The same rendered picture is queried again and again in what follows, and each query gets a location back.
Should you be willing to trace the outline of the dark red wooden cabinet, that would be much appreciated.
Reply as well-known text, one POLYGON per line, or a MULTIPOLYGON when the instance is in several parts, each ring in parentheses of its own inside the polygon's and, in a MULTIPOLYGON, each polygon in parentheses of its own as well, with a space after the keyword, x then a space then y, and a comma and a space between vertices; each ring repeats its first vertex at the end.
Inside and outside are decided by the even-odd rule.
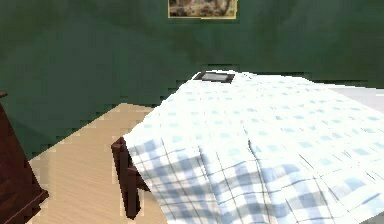
POLYGON ((26 224, 48 197, 0 103, 0 224, 26 224))

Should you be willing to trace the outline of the gold framed wall picture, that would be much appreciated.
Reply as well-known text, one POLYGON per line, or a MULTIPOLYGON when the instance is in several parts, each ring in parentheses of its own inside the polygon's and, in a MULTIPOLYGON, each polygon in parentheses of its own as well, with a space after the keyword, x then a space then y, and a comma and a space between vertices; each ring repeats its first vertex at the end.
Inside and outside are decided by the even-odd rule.
POLYGON ((168 0, 169 19, 235 19, 239 0, 168 0))

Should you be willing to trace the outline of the black flat tablet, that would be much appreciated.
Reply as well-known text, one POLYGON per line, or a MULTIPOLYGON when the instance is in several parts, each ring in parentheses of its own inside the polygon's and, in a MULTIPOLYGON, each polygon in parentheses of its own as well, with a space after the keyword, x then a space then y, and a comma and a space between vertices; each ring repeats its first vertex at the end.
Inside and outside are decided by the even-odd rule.
POLYGON ((209 82, 220 82, 220 83, 231 83, 233 81, 234 74, 219 73, 212 71, 199 72, 194 80, 209 81, 209 82))

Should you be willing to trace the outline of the bed with blue checked cover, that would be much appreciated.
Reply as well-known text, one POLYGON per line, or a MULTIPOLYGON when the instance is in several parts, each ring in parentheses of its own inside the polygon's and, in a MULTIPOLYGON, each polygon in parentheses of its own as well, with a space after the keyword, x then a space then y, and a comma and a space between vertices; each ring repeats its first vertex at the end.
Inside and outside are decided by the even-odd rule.
POLYGON ((112 146, 167 224, 384 224, 384 113, 303 77, 192 79, 112 146))

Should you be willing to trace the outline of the pale grey pillow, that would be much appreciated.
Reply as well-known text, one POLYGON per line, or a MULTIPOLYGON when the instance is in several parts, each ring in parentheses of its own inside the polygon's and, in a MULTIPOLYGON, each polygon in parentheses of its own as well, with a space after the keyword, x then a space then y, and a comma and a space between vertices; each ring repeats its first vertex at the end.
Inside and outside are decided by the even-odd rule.
POLYGON ((384 113, 384 89, 327 84, 327 87, 384 113))

